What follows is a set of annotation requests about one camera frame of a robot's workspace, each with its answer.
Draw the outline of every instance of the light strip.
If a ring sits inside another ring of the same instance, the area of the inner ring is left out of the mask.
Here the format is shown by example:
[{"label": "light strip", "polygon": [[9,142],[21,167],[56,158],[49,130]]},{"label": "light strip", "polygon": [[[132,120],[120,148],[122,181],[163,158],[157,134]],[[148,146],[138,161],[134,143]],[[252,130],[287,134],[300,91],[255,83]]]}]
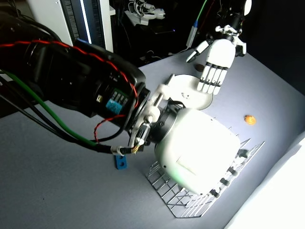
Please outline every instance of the light strip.
[{"label": "light strip", "polygon": [[87,32],[88,42],[89,42],[89,44],[91,44],[91,36],[90,36],[90,32],[89,32],[89,26],[88,26],[88,22],[87,22],[87,15],[86,15],[85,5],[84,5],[84,1],[83,0],[81,0],[81,11],[82,11],[82,16],[83,16],[84,21],[85,21],[85,28],[86,28],[86,32]]}]

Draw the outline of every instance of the metal wire basket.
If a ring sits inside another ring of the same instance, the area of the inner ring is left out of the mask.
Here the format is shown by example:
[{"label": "metal wire basket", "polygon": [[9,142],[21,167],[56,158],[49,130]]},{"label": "metal wire basket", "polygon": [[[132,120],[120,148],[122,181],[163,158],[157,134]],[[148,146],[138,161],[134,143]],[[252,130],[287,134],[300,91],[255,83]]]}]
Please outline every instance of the metal wire basket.
[{"label": "metal wire basket", "polygon": [[244,150],[243,147],[249,141],[250,139],[241,143],[235,160],[223,178],[206,195],[193,194],[180,187],[164,172],[158,162],[151,165],[147,179],[176,218],[202,217],[265,144],[262,142],[251,150]]}]

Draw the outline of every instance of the red wire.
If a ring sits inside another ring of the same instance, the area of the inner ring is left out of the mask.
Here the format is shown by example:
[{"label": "red wire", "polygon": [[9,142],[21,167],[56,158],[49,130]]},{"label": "red wire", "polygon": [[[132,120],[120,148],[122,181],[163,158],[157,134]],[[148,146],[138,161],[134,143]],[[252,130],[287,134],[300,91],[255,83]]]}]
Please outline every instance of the red wire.
[{"label": "red wire", "polygon": [[138,93],[137,93],[137,91],[136,91],[134,85],[133,85],[131,82],[129,82],[129,80],[127,79],[126,74],[123,73],[122,71],[120,71],[120,70],[118,69],[118,67],[115,66],[114,63],[112,63],[112,62],[110,62],[110,61],[104,60],[103,58],[101,58],[100,56],[96,55],[95,53],[86,52],[86,51],[80,49],[79,47],[76,47],[76,46],[69,46],[69,45],[67,45],[67,44],[65,44],[65,43],[58,42],[58,41],[51,41],[51,42],[49,42],[49,41],[42,41],[42,40],[32,40],[32,41],[30,41],[30,42],[29,42],[29,41],[17,41],[17,42],[9,43],[9,44],[0,44],[0,48],[2,48],[2,47],[12,47],[12,46],[14,46],[14,45],[16,45],[16,44],[31,44],[31,43],[42,43],[42,44],[52,44],[52,43],[53,43],[53,44],[58,44],[58,45],[60,45],[60,46],[62,46],[62,47],[65,47],[65,48],[73,48],[73,49],[79,51],[80,53],[82,53],[82,54],[84,54],[84,55],[90,55],[90,56],[96,58],[97,60],[99,60],[99,61],[101,61],[101,62],[106,62],[106,63],[109,64],[115,71],[117,71],[119,74],[121,74],[121,75],[123,76],[124,80],[125,80],[127,83],[130,84],[130,87],[132,88],[132,90],[133,90],[133,92],[134,92],[134,96],[135,96],[136,99],[137,99],[137,103],[135,104],[134,107],[137,107],[137,106],[138,106],[138,104],[139,104]]},{"label": "red wire", "polygon": [[98,123],[97,125],[96,125],[96,127],[94,128],[94,139],[95,139],[95,141],[97,142],[97,143],[99,143],[99,139],[97,138],[97,129],[104,123],[104,122],[106,122],[106,121],[112,121],[113,119],[115,119],[115,118],[121,118],[121,117],[125,117],[126,115],[124,115],[124,114],[118,114],[118,115],[116,115],[116,116],[114,116],[114,117],[111,117],[111,118],[105,118],[104,120],[102,120],[100,123]]}]

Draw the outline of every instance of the gray table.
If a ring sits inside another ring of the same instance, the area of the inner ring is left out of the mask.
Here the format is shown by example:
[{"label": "gray table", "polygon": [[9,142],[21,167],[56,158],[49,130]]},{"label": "gray table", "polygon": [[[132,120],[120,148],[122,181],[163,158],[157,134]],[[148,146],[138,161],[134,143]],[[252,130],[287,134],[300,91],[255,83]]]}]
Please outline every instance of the gray table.
[{"label": "gray table", "polygon": [[[199,76],[184,63],[189,52],[144,66],[148,88],[154,90],[171,73]],[[201,55],[196,62],[203,62]],[[49,105],[73,130],[92,138],[101,119]],[[153,146],[128,157],[118,171],[112,156],[83,149],[49,134],[16,113],[0,119],[1,229],[184,229],[223,228],[293,139],[304,130],[305,97],[252,56],[236,58],[218,96],[205,110],[225,126],[266,141],[241,175],[210,211],[199,219],[175,219],[144,174],[154,162]],[[255,126],[243,117],[254,115]],[[105,123],[106,136],[117,130]],[[127,134],[109,144],[127,143]]]}]

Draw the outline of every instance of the blue label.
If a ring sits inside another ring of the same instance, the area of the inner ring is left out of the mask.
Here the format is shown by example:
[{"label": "blue label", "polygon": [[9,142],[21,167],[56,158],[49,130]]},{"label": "blue label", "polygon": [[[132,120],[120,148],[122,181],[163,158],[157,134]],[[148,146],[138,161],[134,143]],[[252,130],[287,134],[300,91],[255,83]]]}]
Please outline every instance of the blue label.
[{"label": "blue label", "polygon": [[116,115],[118,115],[120,113],[120,111],[122,110],[123,106],[121,104],[119,104],[118,102],[110,99],[106,104],[106,108],[108,110],[112,111],[113,113],[115,113]]}]

